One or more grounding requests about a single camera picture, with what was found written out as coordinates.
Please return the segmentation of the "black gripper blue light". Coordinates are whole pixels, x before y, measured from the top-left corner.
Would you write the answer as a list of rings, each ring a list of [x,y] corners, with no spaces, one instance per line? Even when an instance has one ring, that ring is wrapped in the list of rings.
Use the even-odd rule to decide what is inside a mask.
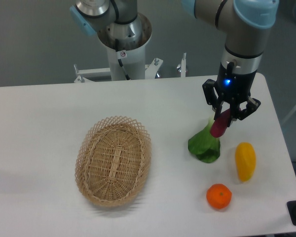
[[[250,74],[232,72],[229,75],[227,68],[220,64],[217,80],[207,79],[202,85],[206,102],[215,112],[214,118],[221,116],[225,102],[230,105],[227,127],[230,127],[233,121],[246,119],[259,108],[261,102],[250,97],[255,75],[256,71]],[[244,102],[247,102],[246,108],[241,110],[240,104]]]

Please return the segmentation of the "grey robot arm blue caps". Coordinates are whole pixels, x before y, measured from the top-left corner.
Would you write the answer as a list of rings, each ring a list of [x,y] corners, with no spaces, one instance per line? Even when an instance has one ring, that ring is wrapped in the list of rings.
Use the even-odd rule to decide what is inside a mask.
[[[251,96],[269,32],[276,20],[276,0],[184,0],[183,9],[226,33],[216,80],[202,88],[215,113],[214,127],[227,128],[233,121],[254,113],[260,101]],[[113,80],[142,79],[144,60],[127,59],[150,39],[150,29],[135,0],[78,0],[70,7],[76,24],[87,35],[98,35],[112,53]]]

